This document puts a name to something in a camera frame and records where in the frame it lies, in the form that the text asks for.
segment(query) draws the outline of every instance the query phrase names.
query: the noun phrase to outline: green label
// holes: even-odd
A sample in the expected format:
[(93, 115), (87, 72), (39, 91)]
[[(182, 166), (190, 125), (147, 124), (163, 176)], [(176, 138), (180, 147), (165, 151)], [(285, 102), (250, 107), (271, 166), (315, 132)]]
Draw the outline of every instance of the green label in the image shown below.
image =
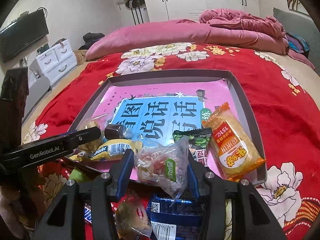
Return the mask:
[(165, 161), (165, 176), (171, 180), (176, 182), (176, 163), (173, 159), (167, 159)]
[(209, 108), (202, 108), (200, 111), (200, 121), (207, 121), (211, 114), (212, 112)]

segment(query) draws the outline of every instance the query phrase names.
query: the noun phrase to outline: red label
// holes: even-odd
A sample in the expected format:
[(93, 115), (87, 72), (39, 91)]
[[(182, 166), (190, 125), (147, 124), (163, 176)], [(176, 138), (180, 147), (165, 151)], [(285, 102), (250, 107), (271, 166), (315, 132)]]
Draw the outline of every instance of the red label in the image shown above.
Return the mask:
[(143, 219), (143, 212), (142, 212), (141, 208), (137, 208), (137, 215), (138, 215), (138, 217)]
[(219, 148), (229, 138), (235, 136), (227, 122), (223, 122), (217, 129), (212, 131), (212, 136), (216, 140)]

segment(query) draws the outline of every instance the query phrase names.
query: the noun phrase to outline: drawer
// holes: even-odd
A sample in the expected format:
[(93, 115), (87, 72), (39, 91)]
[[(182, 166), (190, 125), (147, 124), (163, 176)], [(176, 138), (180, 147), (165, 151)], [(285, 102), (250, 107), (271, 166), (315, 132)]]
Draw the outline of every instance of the drawer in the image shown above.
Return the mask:
[(38, 65), (42, 73), (44, 73), (45, 71), (50, 69), (53, 65), (58, 63), (57, 56), (54, 53), (53, 49), (48, 52), (44, 52), (43, 55), (41, 55), (36, 60), (38, 62)]
[(58, 44), (53, 48), (59, 61), (68, 57), (72, 53), (72, 49), (68, 40), (63, 41), (62, 44), (63, 46), (61, 44)]
[(59, 78), (66, 74), (70, 69), (77, 65), (77, 59), (74, 53), (69, 55), (68, 58), (64, 59), (53, 68), (47, 70), (44, 76), (50, 79), (50, 84), (53, 85)]

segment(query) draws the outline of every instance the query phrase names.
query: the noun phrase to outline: blue snack package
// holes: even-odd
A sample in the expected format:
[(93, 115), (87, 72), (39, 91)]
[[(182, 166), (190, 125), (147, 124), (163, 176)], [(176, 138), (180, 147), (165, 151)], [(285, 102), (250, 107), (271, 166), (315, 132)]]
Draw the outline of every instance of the blue snack package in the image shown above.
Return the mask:
[(152, 240), (190, 240), (199, 236), (205, 206), (191, 200), (174, 202), (153, 196), (146, 210), (152, 225)]

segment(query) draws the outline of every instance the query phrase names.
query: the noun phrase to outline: white barcode label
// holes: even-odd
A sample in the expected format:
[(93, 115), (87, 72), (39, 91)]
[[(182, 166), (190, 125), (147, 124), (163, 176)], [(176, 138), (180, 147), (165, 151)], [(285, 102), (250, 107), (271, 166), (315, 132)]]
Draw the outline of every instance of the white barcode label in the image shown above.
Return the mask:
[(160, 213), (160, 203), (151, 202), (151, 212)]
[(110, 156), (123, 154), (126, 149), (131, 149), (130, 144), (127, 143), (117, 143), (108, 146), (108, 152)]
[(151, 221), (152, 230), (158, 240), (175, 240), (177, 226)]

